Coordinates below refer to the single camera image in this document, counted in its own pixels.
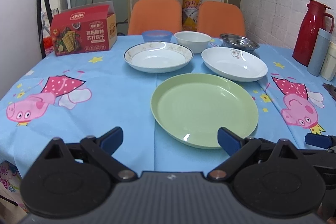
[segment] red box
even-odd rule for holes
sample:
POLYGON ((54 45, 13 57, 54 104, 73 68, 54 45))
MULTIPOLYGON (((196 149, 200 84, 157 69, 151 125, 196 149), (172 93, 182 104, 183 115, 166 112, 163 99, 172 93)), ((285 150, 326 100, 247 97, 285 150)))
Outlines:
POLYGON ((115 13, 109 5, 80 7, 55 15, 51 39, 56 56, 108 51, 117 40, 115 13))

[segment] yellow packaging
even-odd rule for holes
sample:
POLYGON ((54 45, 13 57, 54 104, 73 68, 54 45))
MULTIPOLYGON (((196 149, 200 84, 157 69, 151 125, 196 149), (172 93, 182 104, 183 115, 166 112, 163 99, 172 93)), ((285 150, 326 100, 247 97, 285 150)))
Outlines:
POLYGON ((200 4, 201 0, 182 0, 182 27, 184 31, 197 31, 200 4))

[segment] red thermos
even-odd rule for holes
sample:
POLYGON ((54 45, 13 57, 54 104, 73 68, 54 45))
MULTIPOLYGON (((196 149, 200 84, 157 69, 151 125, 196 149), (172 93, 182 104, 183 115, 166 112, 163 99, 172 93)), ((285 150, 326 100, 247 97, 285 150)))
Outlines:
POLYGON ((330 9, 328 6, 317 1, 310 0, 307 7, 308 11, 301 23, 299 35, 293 52, 293 58, 305 66, 308 66, 309 64, 319 29, 326 29, 326 16, 331 17, 332 19, 330 33, 334 30, 334 17, 326 13, 326 8, 330 9))

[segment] blue translucent bowl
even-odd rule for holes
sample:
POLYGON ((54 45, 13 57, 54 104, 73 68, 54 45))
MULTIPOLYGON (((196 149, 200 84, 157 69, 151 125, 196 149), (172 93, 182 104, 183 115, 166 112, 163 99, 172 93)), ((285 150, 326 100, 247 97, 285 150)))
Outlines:
POLYGON ((145 42, 170 42, 172 36, 172 32, 162 30, 146 31, 142 33, 142 37, 145 42))

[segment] pig's eye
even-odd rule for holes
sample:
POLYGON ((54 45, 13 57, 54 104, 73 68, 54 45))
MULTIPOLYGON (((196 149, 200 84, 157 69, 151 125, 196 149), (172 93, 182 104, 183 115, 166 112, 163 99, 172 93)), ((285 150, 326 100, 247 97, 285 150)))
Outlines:
POLYGON ((25 114, 25 119, 29 118, 29 116, 30 116, 30 111, 27 111, 25 114))
POLYGON ((22 117, 22 112, 20 111, 20 112, 17 114, 16 118, 17 118, 17 119, 20 119, 21 117, 22 117))

